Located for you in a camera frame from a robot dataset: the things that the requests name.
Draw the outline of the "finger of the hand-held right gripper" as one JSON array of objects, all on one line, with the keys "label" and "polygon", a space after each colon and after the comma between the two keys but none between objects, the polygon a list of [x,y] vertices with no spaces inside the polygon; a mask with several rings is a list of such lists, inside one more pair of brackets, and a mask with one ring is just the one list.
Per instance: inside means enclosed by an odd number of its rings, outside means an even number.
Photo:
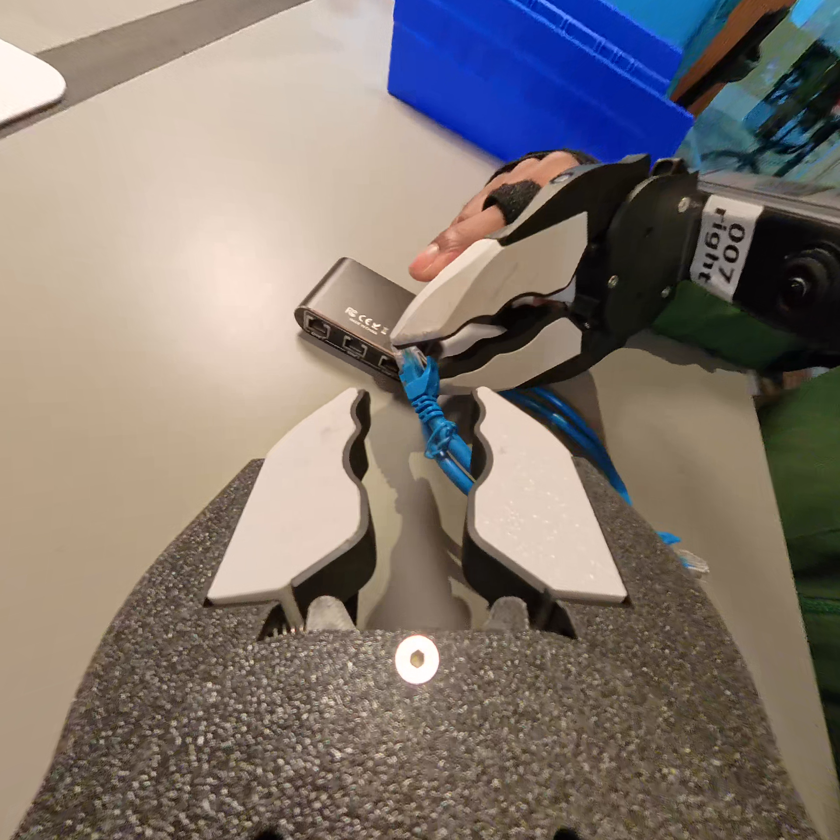
[{"label": "finger of the hand-held right gripper", "polygon": [[392,345],[449,338],[521,298],[572,303],[589,244],[587,224],[587,213],[578,213],[511,245],[496,238],[475,242],[409,304],[391,331]]},{"label": "finger of the hand-held right gripper", "polygon": [[544,326],[534,323],[520,334],[471,323],[440,345],[439,390],[449,396],[480,387],[494,392],[518,388],[571,361],[581,352],[582,342],[582,330],[566,317]]}]

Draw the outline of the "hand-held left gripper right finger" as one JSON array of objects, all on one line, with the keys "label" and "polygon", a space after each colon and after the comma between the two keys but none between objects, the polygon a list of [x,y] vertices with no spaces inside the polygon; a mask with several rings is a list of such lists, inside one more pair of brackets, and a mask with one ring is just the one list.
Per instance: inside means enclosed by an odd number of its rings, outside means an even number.
[{"label": "hand-held left gripper right finger", "polygon": [[467,496],[461,565],[489,604],[515,596],[622,604],[627,588],[565,444],[485,386],[478,416],[476,481]]}]

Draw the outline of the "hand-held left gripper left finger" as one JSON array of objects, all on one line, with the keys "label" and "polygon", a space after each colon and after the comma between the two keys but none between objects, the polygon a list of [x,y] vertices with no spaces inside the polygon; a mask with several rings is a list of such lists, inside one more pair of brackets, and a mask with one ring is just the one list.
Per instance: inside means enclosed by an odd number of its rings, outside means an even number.
[{"label": "hand-held left gripper left finger", "polygon": [[302,419],[266,455],[206,600],[298,607],[329,595],[357,607],[375,572],[375,531],[362,479],[371,397],[348,388]]}]

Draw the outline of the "black ethernet port splitter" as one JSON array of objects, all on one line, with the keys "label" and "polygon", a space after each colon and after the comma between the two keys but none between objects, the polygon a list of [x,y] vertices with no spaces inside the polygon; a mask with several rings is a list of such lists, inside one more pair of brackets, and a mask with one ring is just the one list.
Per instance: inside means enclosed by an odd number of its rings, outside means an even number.
[{"label": "black ethernet port splitter", "polygon": [[342,257],[295,310],[301,331],[358,364],[399,380],[391,333],[415,295]]}]

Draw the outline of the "person's right forearm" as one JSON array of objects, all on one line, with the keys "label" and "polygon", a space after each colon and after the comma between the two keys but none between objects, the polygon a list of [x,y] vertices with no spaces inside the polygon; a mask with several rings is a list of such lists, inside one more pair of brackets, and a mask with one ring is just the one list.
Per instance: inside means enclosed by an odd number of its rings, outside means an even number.
[{"label": "person's right forearm", "polygon": [[651,330],[762,375],[816,367],[831,370],[839,365],[838,353],[815,349],[691,281],[682,281],[674,288]]}]

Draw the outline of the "person's right hand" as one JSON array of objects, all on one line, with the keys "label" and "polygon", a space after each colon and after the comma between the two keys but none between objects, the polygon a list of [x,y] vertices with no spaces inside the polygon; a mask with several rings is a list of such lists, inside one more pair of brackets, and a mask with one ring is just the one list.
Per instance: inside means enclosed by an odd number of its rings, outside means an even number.
[{"label": "person's right hand", "polygon": [[527,154],[504,164],[409,266],[411,278],[428,282],[468,247],[515,221],[539,191],[561,174],[597,159],[575,150]]}]

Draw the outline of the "blue plastic bin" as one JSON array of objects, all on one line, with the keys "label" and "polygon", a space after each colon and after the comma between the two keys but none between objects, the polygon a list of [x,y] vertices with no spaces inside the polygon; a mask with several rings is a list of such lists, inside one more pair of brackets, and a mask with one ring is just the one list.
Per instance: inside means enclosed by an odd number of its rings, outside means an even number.
[{"label": "blue plastic bin", "polygon": [[677,152],[680,50],[608,2],[397,1],[387,89],[504,161]]}]

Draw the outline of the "person's green jacket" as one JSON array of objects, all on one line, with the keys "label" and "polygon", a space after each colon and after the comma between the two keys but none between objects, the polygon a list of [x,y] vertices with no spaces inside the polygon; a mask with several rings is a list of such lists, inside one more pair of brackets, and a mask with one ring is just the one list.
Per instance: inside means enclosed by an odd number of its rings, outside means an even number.
[{"label": "person's green jacket", "polygon": [[839,757],[839,370],[759,410],[835,766]]}]

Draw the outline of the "white document stand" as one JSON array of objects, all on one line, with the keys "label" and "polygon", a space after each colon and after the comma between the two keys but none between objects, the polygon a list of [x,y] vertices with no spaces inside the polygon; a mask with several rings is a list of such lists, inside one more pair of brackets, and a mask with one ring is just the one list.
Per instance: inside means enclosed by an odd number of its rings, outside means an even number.
[{"label": "white document stand", "polygon": [[55,105],[67,83],[44,60],[1,40],[1,127]]}]

